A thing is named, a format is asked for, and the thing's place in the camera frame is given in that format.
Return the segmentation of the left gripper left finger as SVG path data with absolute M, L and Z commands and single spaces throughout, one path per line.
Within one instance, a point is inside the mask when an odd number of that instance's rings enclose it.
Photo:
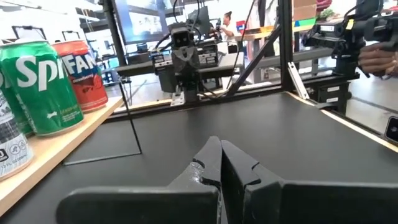
M 57 224 L 220 224 L 221 140 L 210 137 L 187 168 L 161 187 L 92 186 L 57 205 Z

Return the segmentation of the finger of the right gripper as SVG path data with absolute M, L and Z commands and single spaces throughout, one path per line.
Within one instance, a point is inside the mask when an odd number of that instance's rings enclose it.
M 188 47 L 186 49 L 186 53 L 187 53 L 186 72 L 188 74 L 196 73 L 200 66 L 198 50 L 196 47 Z
M 175 72 L 182 74 L 186 64 L 186 48 L 173 50 L 172 62 L 175 67 Z

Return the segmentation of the silver aluminium bar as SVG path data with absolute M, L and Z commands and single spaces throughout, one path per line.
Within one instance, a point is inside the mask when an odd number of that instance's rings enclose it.
M 305 88 L 305 85 L 303 84 L 303 81 L 301 79 L 301 76 L 299 74 L 299 71 L 297 70 L 295 64 L 293 62 L 288 62 L 287 63 L 288 70 L 290 77 L 293 81 L 293 84 L 296 88 L 296 91 L 299 95 L 304 100 L 308 100 L 310 97 L 308 95 L 307 89 Z

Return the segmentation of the white Celsius can black lid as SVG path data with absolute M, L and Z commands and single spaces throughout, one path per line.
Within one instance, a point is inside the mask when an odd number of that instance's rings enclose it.
M 0 180 L 20 172 L 33 158 L 33 150 L 19 130 L 16 117 L 0 90 Z

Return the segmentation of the large display screen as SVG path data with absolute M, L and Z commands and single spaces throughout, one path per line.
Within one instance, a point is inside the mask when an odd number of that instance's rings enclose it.
M 164 0 L 112 0 L 124 44 L 139 44 L 162 39 L 167 33 Z

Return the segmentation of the green Sprite can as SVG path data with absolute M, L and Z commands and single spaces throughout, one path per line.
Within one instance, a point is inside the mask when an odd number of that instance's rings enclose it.
M 0 69 L 36 135 L 59 134 L 83 121 L 63 62 L 48 41 L 0 46 Z
M 5 96 L 12 113 L 15 116 L 17 125 L 19 130 L 24 133 L 26 136 L 33 135 L 33 130 L 28 122 L 28 119 L 25 116 L 25 113 L 19 104 L 19 101 L 12 89 L 11 84 L 7 81 L 5 76 L 0 71 L 0 90 L 2 91 L 3 95 Z

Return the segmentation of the black vertical frame post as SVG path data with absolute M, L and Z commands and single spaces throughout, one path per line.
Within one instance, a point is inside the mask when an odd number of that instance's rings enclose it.
M 292 50 L 292 0 L 279 0 L 280 24 L 280 77 L 284 91 L 292 91 L 294 84 L 289 74 L 288 63 L 293 59 Z

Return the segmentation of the person's hand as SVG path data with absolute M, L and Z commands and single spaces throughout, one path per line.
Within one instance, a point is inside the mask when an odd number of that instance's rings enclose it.
M 398 77 L 398 50 L 395 52 L 383 50 L 384 42 L 364 46 L 360 50 L 358 63 L 363 72 L 376 77 L 390 75 Z

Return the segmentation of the black table mat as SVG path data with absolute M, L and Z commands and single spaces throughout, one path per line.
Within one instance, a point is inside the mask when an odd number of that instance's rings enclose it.
M 398 183 L 398 153 L 290 95 L 239 100 L 101 125 L 83 149 L 135 149 L 142 154 L 58 166 L 0 224 L 56 224 L 58 202 L 87 186 L 163 186 L 191 162 L 210 136 L 294 180 Z

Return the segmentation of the red Fanta can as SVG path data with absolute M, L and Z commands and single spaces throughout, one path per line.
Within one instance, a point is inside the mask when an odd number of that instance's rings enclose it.
M 53 48 L 59 54 L 83 112 L 97 110 L 108 102 L 101 69 L 83 40 L 56 42 Z

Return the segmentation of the black rack white labels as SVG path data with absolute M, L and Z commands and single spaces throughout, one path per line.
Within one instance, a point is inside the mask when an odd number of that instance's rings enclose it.
M 340 82 L 317 87 L 311 98 L 319 103 L 335 105 L 337 112 L 345 114 L 348 100 L 352 97 L 349 85 L 350 82 Z

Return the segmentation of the person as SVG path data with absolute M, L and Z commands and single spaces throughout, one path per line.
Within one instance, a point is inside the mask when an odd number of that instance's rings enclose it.
M 238 33 L 236 26 L 231 22 L 232 12 L 226 12 L 223 16 L 223 24 L 220 26 L 220 34 L 222 40 L 227 42 L 228 53 L 237 53 L 238 44 L 235 40 L 235 35 Z

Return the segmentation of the wooden shelf black metal legs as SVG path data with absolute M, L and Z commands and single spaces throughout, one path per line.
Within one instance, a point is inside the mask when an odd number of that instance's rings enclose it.
M 50 137 L 30 137 L 28 143 L 34 152 L 34 158 L 8 178 L 0 180 L 0 217 L 74 151 L 113 112 L 121 111 L 122 102 L 120 96 L 110 98 L 106 106 L 86 114 L 81 123 L 65 133 Z

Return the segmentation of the silver frame bracket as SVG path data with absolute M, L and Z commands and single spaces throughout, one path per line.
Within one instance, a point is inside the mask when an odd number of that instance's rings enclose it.
M 384 136 L 391 142 L 398 144 L 398 116 L 391 116 L 388 119 Z

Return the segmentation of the brown cardboard box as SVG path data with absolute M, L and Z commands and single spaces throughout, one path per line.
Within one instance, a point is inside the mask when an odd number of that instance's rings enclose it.
M 316 16 L 317 0 L 292 0 L 292 19 L 300 21 Z

